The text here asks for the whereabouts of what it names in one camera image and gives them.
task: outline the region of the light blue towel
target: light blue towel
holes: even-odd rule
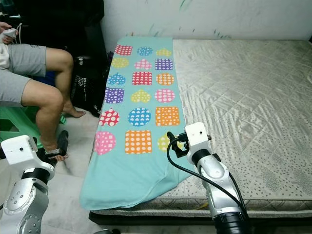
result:
[[[167,160],[168,131],[184,132],[171,38],[125,37],[115,50],[94,151],[80,194],[87,210],[132,207],[189,175]],[[188,169],[186,158],[174,161]]]

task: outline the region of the orange square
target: orange square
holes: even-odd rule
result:
[[[174,80],[174,76],[169,73],[162,73],[156,76],[157,83],[161,85],[171,85]]]
[[[155,113],[156,126],[179,125],[179,108],[174,107],[156,107]]]
[[[152,134],[149,130],[128,130],[125,135],[126,154],[144,154],[152,152]]]

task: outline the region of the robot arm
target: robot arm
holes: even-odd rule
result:
[[[168,132],[170,144],[167,150],[169,161],[179,169],[202,179],[207,193],[211,217],[218,234],[251,234],[248,214],[239,189],[232,186],[233,178],[227,167],[213,154],[203,123],[185,127],[185,133],[175,137]],[[177,147],[177,142],[185,142],[185,151]],[[170,146],[178,157],[187,156],[188,161],[197,167],[200,174],[175,164],[169,157]]]
[[[58,138],[63,153],[66,153],[67,138],[67,131],[63,131]],[[42,216],[49,204],[47,183],[54,177],[57,162],[49,157],[58,155],[59,151],[38,151],[34,140],[26,135],[5,140],[1,146],[21,180],[15,183],[4,202],[0,231],[2,234],[40,234]]]

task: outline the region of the black wire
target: black wire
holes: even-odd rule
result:
[[[239,188],[238,188],[238,185],[237,185],[237,183],[236,183],[234,177],[232,176],[231,172],[229,172],[229,175],[230,175],[230,178],[231,178],[231,180],[233,181],[233,184],[234,184],[234,186],[235,186],[235,188],[236,188],[236,191],[237,191],[237,193],[238,193],[238,197],[239,197],[240,203],[242,203],[244,209],[246,210],[246,206],[245,206],[245,203],[244,203],[244,200],[243,200],[243,196],[242,196],[242,194],[240,193],[240,190],[239,190]]]
[[[192,172],[192,171],[190,171],[190,170],[188,170],[188,169],[186,169],[186,168],[184,168],[184,167],[182,167],[182,166],[180,166],[180,165],[177,165],[177,164],[175,164],[175,163],[172,161],[172,159],[170,158],[170,147],[172,146],[173,143],[175,143],[175,142],[177,142],[177,141],[178,141],[178,139],[176,138],[176,139],[170,141],[170,143],[169,143],[169,145],[168,145],[168,148],[167,148],[167,158],[168,158],[169,162],[170,162],[172,165],[174,165],[175,167],[177,167],[178,169],[183,170],[183,171],[185,171],[185,172],[187,172],[187,173],[190,173],[190,174],[192,174],[192,175],[194,175],[194,176],[196,176],[196,177],[198,177],[198,178],[200,178],[200,179],[206,181],[207,183],[210,183],[211,185],[215,186],[216,188],[218,188],[219,190],[221,190],[222,192],[224,192],[227,196],[229,196],[234,202],[236,202],[236,203],[238,204],[238,206],[242,209],[242,212],[245,214],[246,218],[248,218],[248,214],[247,214],[247,211],[246,211],[244,202],[238,201],[236,197],[234,197],[232,194],[230,194],[228,191],[226,191],[225,189],[223,189],[221,186],[219,186],[218,184],[214,183],[213,181],[211,181],[211,180],[209,180],[209,179],[203,177],[202,175],[200,175],[200,174],[198,174],[198,173]]]

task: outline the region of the game controller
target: game controller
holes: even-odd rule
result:
[[[3,39],[5,36],[8,36],[8,37],[11,37],[11,38],[15,39],[15,38],[16,38],[16,29],[15,29],[15,28],[10,28],[10,29],[4,30],[4,31],[0,34],[0,43],[3,43],[3,42],[2,42],[2,39]]]

